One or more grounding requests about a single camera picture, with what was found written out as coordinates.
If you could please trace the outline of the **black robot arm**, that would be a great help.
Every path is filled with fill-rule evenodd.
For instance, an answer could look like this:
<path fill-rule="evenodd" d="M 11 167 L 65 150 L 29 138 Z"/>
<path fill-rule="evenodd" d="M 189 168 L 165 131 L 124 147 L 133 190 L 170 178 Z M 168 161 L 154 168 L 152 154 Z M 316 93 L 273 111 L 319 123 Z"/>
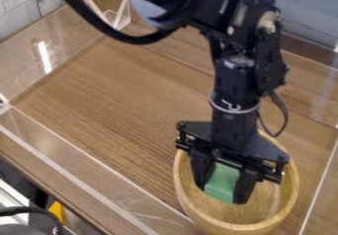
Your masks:
<path fill-rule="evenodd" d="M 260 99 L 273 98 L 284 83 L 280 10 L 275 0 L 132 0 L 153 32 L 130 36 L 101 20 L 82 0 L 64 0 L 78 16 L 108 37 L 149 44 L 177 29 L 193 27 L 205 37 L 213 65 L 208 95 L 212 118 L 176 124 L 174 146 L 189 157 L 199 189 L 232 204 L 248 201 L 256 183 L 281 181 L 288 156 L 273 144 Z"/>

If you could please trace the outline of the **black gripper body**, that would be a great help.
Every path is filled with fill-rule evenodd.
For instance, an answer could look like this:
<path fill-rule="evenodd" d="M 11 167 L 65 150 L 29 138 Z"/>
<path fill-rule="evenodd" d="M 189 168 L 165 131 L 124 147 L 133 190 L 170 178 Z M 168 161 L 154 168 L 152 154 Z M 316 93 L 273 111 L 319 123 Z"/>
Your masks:
<path fill-rule="evenodd" d="M 281 182 L 283 167 L 289 161 L 288 154 L 268 140 L 257 129 L 257 114 L 227 114 L 213 111 L 211 121 L 178 121 L 174 147 L 199 152 L 239 171 L 257 173 L 256 182 Z"/>

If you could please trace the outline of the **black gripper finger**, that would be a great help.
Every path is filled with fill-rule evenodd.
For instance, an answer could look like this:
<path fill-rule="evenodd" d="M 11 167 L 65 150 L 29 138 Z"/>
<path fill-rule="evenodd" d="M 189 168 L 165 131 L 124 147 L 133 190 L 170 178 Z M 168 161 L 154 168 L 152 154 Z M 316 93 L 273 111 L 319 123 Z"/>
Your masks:
<path fill-rule="evenodd" d="M 257 173 L 252 170 L 244 170 L 239 174 L 235 184 L 233 203 L 244 204 L 248 201 L 255 188 Z"/>
<path fill-rule="evenodd" d="M 203 191 L 213 170 L 215 161 L 199 152 L 189 152 L 189 166 L 195 185 Z"/>

